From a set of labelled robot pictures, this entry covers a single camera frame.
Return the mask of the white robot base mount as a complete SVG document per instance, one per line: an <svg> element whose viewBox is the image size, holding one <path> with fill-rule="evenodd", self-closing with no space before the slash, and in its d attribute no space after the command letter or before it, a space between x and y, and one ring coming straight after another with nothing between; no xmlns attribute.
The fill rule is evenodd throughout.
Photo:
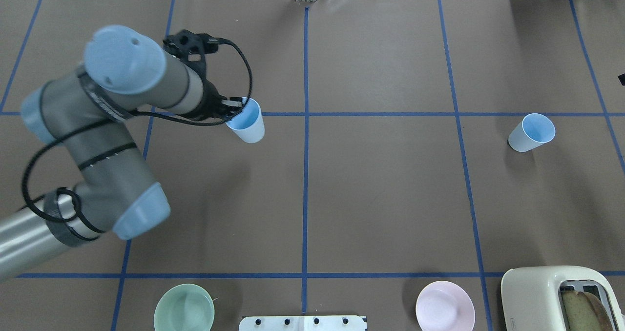
<svg viewBox="0 0 625 331"><path fill-rule="evenodd" d="M239 331L367 331L368 320L359 315L294 315L244 317Z"/></svg>

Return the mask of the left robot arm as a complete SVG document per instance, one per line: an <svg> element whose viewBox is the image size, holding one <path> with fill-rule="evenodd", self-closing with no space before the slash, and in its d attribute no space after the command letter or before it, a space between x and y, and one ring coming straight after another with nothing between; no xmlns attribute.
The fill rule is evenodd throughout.
<svg viewBox="0 0 625 331"><path fill-rule="evenodd" d="M127 26L105 26L73 71L24 100L22 120L44 146L22 175L24 206L1 220L2 281L110 231L121 240L138 237L170 216L166 194L125 122L154 117L217 126L243 113L250 94L225 97L207 79L206 55L221 45L244 57L226 38L187 29L160 45ZM33 197L32 171L59 145L83 181Z"/></svg>

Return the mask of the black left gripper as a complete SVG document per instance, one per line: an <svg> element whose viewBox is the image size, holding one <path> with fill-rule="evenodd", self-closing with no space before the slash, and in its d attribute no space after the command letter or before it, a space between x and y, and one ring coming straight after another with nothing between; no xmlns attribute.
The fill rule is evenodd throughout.
<svg viewBox="0 0 625 331"><path fill-rule="evenodd" d="M235 109L244 107L244 97L224 97L217 91L212 82L203 81L203 93L199 104L195 108L195 120L205 121L210 118L223 120L224 123L232 122L240 115Z"/></svg>

